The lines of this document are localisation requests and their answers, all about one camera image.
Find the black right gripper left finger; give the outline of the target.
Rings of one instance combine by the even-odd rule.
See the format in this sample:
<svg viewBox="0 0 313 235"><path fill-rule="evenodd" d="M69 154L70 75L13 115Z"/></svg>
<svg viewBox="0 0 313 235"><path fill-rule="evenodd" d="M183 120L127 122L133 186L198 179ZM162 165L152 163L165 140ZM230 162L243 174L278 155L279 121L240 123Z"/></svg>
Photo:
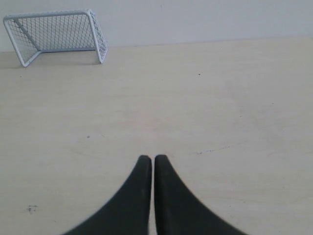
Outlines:
<svg viewBox="0 0 313 235"><path fill-rule="evenodd" d="M152 161L139 156L115 195L67 235L147 235L152 186Z"/></svg>

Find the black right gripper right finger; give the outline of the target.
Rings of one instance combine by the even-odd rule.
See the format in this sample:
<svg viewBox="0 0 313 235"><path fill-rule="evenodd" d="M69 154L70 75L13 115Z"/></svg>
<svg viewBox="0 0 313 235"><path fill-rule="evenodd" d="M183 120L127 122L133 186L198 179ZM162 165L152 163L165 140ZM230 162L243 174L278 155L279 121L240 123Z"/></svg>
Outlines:
<svg viewBox="0 0 313 235"><path fill-rule="evenodd" d="M213 213L184 184L166 155L155 157L154 202L159 235L244 235Z"/></svg>

